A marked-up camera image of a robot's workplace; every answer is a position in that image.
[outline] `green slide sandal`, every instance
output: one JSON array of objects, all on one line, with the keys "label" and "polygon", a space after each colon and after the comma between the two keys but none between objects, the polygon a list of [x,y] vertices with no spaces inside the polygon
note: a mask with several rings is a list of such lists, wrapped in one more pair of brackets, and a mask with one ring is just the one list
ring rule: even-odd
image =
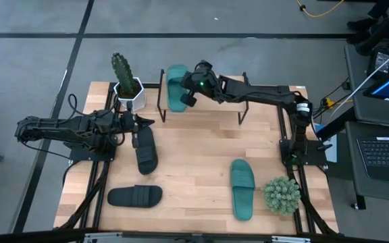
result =
[{"label": "green slide sandal", "polygon": [[167,106],[173,112],[183,112],[187,107],[180,101],[181,96],[187,93],[186,89],[181,87],[182,78],[187,71],[187,67],[182,64],[171,65],[167,69]]},{"label": "green slide sandal", "polygon": [[253,216],[255,191],[255,177],[250,165],[242,159],[234,160],[230,167],[230,181],[234,215],[237,220],[247,221]]}]

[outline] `slipper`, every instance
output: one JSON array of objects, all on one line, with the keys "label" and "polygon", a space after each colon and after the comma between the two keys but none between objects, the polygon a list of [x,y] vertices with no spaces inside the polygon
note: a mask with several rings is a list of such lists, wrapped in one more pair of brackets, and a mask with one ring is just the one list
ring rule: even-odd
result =
[{"label": "slipper", "polygon": [[247,221],[253,216],[253,193],[255,191],[255,177],[250,165],[242,159],[232,162],[230,181],[234,215],[237,220]]},{"label": "slipper", "polygon": [[182,95],[187,90],[181,86],[181,81],[188,68],[182,64],[171,65],[166,71],[167,106],[173,112],[183,112],[187,105],[181,102]]},{"label": "slipper", "polygon": [[107,194],[107,202],[119,207],[150,208],[159,204],[163,190],[159,186],[131,186],[114,188]]},{"label": "slipper", "polygon": [[142,128],[137,132],[136,158],[139,172],[148,175],[153,172],[159,163],[154,135],[150,127]]}]

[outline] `succulent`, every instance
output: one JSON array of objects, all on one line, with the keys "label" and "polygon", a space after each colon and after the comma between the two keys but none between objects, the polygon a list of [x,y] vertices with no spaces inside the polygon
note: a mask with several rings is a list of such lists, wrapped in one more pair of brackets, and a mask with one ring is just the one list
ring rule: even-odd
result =
[{"label": "succulent", "polygon": [[140,91],[136,80],[133,79],[132,70],[127,59],[119,53],[112,55],[112,67],[120,83],[120,96],[125,99],[135,97]]},{"label": "succulent", "polygon": [[274,214],[290,216],[298,208],[301,197],[298,184],[286,176],[269,181],[262,188],[267,208]]}]

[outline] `black slide sandal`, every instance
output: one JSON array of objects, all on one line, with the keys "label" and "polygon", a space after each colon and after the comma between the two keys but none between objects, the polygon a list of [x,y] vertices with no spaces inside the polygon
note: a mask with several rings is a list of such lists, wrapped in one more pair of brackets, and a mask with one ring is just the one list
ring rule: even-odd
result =
[{"label": "black slide sandal", "polygon": [[159,186],[131,186],[114,188],[107,195],[107,202],[119,207],[151,208],[161,200],[163,190]]},{"label": "black slide sandal", "polygon": [[138,161],[139,172],[148,175],[153,172],[159,162],[157,150],[155,149],[153,131],[149,128],[142,128],[137,132],[136,158]]}]

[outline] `concrete floor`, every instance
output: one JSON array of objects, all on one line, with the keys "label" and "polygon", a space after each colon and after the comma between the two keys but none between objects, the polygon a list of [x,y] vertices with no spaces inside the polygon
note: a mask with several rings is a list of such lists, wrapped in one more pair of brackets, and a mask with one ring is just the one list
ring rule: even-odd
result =
[{"label": "concrete floor", "polygon": [[[86,4],[86,0],[0,0],[0,32],[77,32]],[[304,4],[317,14],[335,2],[305,0]],[[105,0],[95,1],[86,32],[343,34],[349,33],[345,23],[363,18],[370,7],[369,3],[343,3],[325,18],[313,19],[292,0]],[[16,142],[16,122],[27,115],[49,116],[74,41],[0,39],[0,154],[5,155],[0,162],[0,234],[11,231],[36,155]],[[252,84],[304,85],[317,104],[347,77],[344,44],[343,40],[319,39],[84,39],[67,95],[74,93],[83,107],[89,82],[115,81],[110,57],[119,51],[143,82],[158,82],[160,69],[173,63],[190,67],[206,59],[217,73],[247,72]],[[343,95],[339,90],[332,98]],[[69,114],[64,102],[60,117]],[[50,150],[68,155],[60,142],[52,142]],[[47,156],[25,231],[52,228],[66,167],[65,159]],[[340,232],[389,240],[389,201],[368,198],[368,210],[354,211],[349,207],[355,199],[351,181],[332,178],[330,190]]]}]

